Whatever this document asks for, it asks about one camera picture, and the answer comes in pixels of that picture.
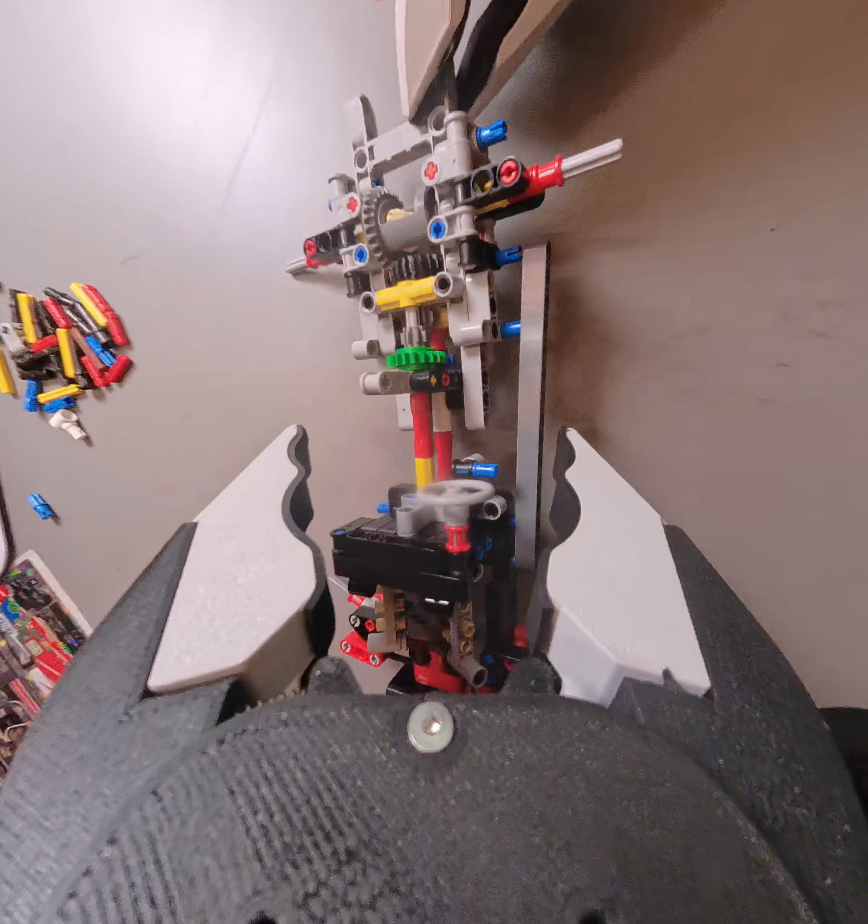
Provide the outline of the colourful sticker sheet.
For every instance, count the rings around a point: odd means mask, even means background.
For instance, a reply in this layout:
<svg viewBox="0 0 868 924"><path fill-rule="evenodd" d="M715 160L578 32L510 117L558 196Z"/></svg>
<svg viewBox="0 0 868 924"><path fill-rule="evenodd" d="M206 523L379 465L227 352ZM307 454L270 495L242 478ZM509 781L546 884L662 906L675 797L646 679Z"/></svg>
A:
<svg viewBox="0 0 868 924"><path fill-rule="evenodd" d="M25 734L93 630L28 550L0 579L0 788Z"/></svg>

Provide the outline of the lego car chassis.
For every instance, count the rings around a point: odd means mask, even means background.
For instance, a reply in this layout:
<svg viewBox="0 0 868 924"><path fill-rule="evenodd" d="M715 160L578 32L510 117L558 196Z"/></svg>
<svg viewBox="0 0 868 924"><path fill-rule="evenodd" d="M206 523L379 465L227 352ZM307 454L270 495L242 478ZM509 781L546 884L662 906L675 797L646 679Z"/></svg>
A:
<svg viewBox="0 0 868 924"><path fill-rule="evenodd" d="M288 272L339 267L374 367L361 392L392 398L415 479L331 532L354 605L343 655L398 663L390 692L497 694L529 656L518 615L539 550L547 245L502 248L498 222L615 163L616 139L543 164L497 157L505 121L440 104L380 135L353 102L352 173L328 180L329 229Z"/></svg>

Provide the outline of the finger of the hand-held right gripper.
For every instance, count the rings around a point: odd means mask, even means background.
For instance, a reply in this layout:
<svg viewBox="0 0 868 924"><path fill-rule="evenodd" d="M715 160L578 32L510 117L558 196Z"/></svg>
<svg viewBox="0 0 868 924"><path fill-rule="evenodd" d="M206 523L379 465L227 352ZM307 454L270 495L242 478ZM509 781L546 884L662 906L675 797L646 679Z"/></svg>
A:
<svg viewBox="0 0 868 924"><path fill-rule="evenodd" d="M443 95L474 112L492 73L492 4L398 1L395 30L402 116L416 122Z"/></svg>
<svg viewBox="0 0 868 924"><path fill-rule="evenodd" d="M478 116L571 1L492 1L474 23L457 72L459 108Z"/></svg>

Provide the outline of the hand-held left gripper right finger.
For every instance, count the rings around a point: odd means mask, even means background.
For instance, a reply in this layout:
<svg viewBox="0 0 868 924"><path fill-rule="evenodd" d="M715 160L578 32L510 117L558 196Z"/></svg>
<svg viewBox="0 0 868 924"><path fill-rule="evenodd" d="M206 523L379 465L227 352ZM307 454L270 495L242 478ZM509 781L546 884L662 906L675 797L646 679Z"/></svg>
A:
<svg viewBox="0 0 868 924"><path fill-rule="evenodd" d="M704 697L710 677L659 512L574 428L558 434L553 474L541 646L561 695L608 707L635 680Z"/></svg>

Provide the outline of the pile of lego pins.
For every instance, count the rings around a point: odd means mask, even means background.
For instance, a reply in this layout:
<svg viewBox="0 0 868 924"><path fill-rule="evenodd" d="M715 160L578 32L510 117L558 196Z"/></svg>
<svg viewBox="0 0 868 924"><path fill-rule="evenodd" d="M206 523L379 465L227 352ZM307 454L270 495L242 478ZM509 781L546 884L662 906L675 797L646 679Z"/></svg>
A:
<svg viewBox="0 0 868 924"><path fill-rule="evenodd" d="M75 411L81 397L122 385L133 368L132 343L116 308L90 283L40 294L9 291L0 322L0 393L25 412Z"/></svg>

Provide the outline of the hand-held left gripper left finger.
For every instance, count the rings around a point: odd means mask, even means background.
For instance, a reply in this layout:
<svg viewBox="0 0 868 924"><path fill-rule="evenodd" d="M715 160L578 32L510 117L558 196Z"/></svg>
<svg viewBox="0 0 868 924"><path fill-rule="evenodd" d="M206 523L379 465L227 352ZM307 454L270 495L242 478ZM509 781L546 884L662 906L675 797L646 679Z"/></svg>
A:
<svg viewBox="0 0 868 924"><path fill-rule="evenodd" d="M308 435L290 425L194 520L147 688L239 682L279 697L333 640L333 600L312 521Z"/></svg>

